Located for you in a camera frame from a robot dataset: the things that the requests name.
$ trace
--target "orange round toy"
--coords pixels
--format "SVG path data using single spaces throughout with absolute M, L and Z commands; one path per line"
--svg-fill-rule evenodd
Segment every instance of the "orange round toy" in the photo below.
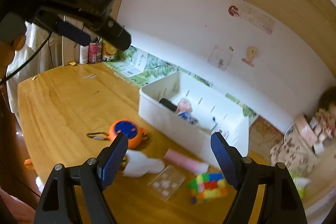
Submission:
M 119 133 L 126 134 L 128 138 L 128 149 L 136 148 L 147 134 L 144 128 L 138 128 L 134 122 L 129 120 L 115 121 L 110 126 L 109 139 L 114 141 Z

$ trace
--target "white bottle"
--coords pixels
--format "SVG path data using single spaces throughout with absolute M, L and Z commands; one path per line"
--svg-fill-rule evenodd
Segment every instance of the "white bottle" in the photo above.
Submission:
M 81 45 L 79 50 L 79 63 L 87 64 L 88 56 L 89 56 L 89 46 L 84 47 Z

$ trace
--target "white wall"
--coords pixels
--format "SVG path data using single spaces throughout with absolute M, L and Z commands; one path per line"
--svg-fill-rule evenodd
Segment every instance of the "white wall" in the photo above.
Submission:
M 299 113 L 313 113 L 321 93 L 336 84 L 335 78 L 278 20 L 268 35 L 231 17 L 227 10 L 233 1 L 122 0 L 118 21 L 131 33 L 135 47 L 198 74 L 285 131 Z M 225 72 L 207 63 L 215 45 L 234 48 Z M 241 61 L 249 46 L 259 52 L 254 68 Z

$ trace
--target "yellow figurine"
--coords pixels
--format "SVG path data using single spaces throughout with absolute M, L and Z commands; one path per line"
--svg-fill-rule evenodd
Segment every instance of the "yellow figurine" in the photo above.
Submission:
M 242 58 L 241 60 L 246 64 L 250 65 L 252 68 L 254 68 L 254 64 L 252 63 L 252 61 L 257 56 L 258 56 L 257 49 L 254 47 L 248 47 L 246 57 Z

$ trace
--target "wooden floor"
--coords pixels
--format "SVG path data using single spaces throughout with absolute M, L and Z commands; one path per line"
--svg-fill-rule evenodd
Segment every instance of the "wooden floor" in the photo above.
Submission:
M 0 93 L 0 186 L 36 209 L 41 193 L 35 184 L 36 172 L 23 164 L 28 158 L 24 133 L 15 115 L 9 111 L 8 99 Z

